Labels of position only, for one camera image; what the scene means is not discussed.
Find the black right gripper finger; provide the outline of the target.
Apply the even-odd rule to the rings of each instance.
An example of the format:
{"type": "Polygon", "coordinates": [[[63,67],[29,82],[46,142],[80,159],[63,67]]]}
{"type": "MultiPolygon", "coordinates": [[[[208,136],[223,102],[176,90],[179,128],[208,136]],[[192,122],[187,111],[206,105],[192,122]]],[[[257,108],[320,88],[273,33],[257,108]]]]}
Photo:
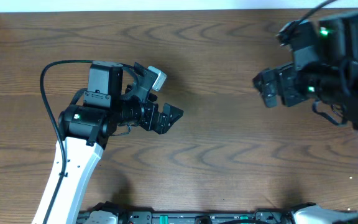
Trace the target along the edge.
{"type": "Polygon", "coordinates": [[[262,84],[260,94],[266,107],[273,108],[277,106],[277,91],[274,84],[262,84]]]}
{"type": "Polygon", "coordinates": [[[254,88],[256,89],[261,89],[262,85],[274,81],[275,81],[275,70],[269,68],[262,70],[252,79],[252,83],[254,85],[254,88]]]}

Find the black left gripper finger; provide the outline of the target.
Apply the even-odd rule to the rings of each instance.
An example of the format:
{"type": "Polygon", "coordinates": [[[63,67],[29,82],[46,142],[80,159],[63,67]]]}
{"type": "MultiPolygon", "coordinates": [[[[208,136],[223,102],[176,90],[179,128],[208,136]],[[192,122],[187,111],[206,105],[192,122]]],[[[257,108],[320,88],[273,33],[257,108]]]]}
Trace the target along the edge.
{"type": "Polygon", "coordinates": [[[165,124],[163,127],[163,132],[166,133],[175,122],[177,122],[183,115],[182,114],[170,114],[165,119],[165,124]]]}
{"type": "Polygon", "coordinates": [[[178,120],[183,116],[184,111],[173,105],[165,103],[163,106],[163,114],[165,114],[169,120],[178,120]]]}

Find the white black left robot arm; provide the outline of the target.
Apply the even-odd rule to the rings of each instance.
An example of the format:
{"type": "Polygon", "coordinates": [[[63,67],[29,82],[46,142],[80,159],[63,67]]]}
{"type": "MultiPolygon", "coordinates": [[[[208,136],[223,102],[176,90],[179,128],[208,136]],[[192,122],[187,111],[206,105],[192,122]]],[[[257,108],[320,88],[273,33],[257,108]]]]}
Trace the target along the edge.
{"type": "Polygon", "coordinates": [[[55,157],[33,223],[76,223],[90,178],[108,139],[117,128],[140,126],[165,134],[184,114],[157,96],[166,74],[139,63],[88,60],[88,86],[78,90],[68,107],[54,117],[45,93],[45,75],[62,61],[48,64],[40,74],[40,92],[57,136],[55,157]]]}

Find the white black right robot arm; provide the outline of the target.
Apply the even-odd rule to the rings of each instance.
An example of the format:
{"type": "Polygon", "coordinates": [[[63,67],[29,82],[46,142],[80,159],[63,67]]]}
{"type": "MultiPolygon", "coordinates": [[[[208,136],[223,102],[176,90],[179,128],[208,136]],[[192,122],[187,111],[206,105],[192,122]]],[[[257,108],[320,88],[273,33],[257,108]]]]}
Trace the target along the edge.
{"type": "MultiPolygon", "coordinates": [[[[314,26],[307,16],[286,24],[277,34],[293,60],[262,70],[253,85],[266,107],[287,107],[312,100],[312,110],[328,105],[322,117],[335,126],[351,123],[358,132],[358,11],[322,18],[314,26]]],[[[357,212],[338,212],[313,203],[283,214],[282,223],[358,223],[357,212]]]]}

